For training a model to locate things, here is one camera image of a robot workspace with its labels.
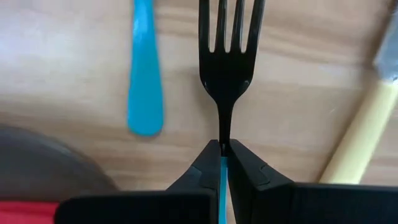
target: fork neck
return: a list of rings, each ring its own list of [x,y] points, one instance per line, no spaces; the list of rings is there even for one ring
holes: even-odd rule
[[[232,110],[234,105],[217,105],[220,131],[221,156],[227,156],[231,150],[229,135],[231,133]]]

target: table surface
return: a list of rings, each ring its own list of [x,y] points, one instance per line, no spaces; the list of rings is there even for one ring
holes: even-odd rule
[[[218,137],[218,117],[198,76],[198,1],[155,5],[160,135],[141,138],[126,127],[128,0],[1,1],[0,123],[61,139],[122,189],[166,188]],[[212,38],[216,7],[211,0]],[[390,13],[391,1],[267,0],[254,78],[236,103],[231,137],[287,177],[317,181],[376,76],[372,60]],[[398,184],[397,132],[395,110],[364,184]]]

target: fork tine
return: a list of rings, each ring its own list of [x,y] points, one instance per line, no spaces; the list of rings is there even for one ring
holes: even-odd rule
[[[232,28],[231,51],[241,51],[243,9],[244,0],[237,0],[235,7],[234,26]]]
[[[227,0],[219,0],[218,2],[215,51],[225,50],[226,1]]]
[[[209,51],[210,4],[209,0],[199,1],[199,52]]]
[[[261,30],[262,15],[264,12],[265,0],[255,0],[253,5],[253,13],[250,21],[248,47],[246,52],[256,53],[259,42],[259,34]]]

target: blue plastic strip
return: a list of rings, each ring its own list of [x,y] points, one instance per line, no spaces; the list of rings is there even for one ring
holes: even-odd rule
[[[163,96],[153,0],[134,1],[130,79],[127,125],[136,134],[154,135],[163,126]]]
[[[226,187],[228,183],[227,157],[221,158],[221,180],[220,180],[220,209],[218,223],[226,224]]]

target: yellow handle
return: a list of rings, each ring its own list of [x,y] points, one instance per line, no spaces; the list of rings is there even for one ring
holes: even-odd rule
[[[358,184],[394,109],[398,85],[378,81],[331,158],[320,182]]]

